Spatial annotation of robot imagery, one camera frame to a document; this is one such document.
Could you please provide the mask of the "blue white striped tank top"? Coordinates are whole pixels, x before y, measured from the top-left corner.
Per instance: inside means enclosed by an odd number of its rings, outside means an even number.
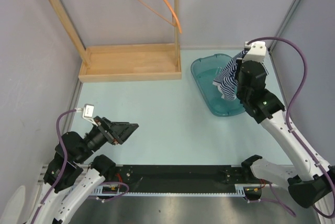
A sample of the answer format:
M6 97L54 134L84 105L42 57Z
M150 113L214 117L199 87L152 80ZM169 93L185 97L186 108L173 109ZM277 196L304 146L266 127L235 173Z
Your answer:
M237 60L243 59L246 53L247 50L242 50L231 58L227 65L214 78L213 85L216 86L222 94L221 98L228 101L236 99L235 91L237 88L237 81L235 79L235 75L238 67Z

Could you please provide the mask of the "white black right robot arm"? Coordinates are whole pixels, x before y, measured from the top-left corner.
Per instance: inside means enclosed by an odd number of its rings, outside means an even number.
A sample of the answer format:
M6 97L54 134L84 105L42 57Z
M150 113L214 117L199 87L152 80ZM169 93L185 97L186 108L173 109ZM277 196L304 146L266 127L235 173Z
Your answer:
M285 107L265 87L267 73L262 63L237 60L237 98L258 124L277 141L289 157L293 169L273 164L261 156L248 159L250 165L241 170L242 178L253 183L265 179L288 190L292 199L304 208L334 193L334 167L318 156L302 134L286 118Z

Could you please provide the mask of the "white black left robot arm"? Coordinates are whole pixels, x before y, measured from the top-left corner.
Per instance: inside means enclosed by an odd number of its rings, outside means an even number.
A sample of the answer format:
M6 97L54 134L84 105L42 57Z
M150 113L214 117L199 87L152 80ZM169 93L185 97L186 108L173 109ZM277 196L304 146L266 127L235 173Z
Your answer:
M99 116L92 121L90 132L83 137L75 131L60 137L43 177L38 203L27 223L68 223L96 187L115 178L116 163L101 154L93 159L79 184L75 184L84 171L81 164L107 143L124 144L139 126Z

